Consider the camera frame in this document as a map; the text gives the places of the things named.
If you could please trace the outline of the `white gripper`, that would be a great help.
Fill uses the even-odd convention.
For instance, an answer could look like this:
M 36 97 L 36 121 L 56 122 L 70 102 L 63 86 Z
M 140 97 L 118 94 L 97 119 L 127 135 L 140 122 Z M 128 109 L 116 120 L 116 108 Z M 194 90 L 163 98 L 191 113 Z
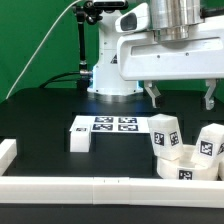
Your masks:
M 144 80 L 152 106 L 162 95 L 153 80 L 207 79 L 205 108 L 224 78 L 224 7 L 204 8 L 198 2 L 142 3 L 115 22 L 119 73 Z

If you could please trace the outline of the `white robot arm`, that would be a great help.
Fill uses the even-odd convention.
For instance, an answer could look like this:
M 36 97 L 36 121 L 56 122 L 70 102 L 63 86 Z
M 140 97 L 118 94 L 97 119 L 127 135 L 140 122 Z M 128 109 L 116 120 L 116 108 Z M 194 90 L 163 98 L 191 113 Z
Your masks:
M 90 0 L 99 25 L 99 60 L 88 91 L 121 99 L 142 91 L 158 106 L 160 80 L 204 80 L 206 108 L 224 79 L 224 9 L 205 9 L 200 0 L 150 0 L 123 14 L 128 0 Z

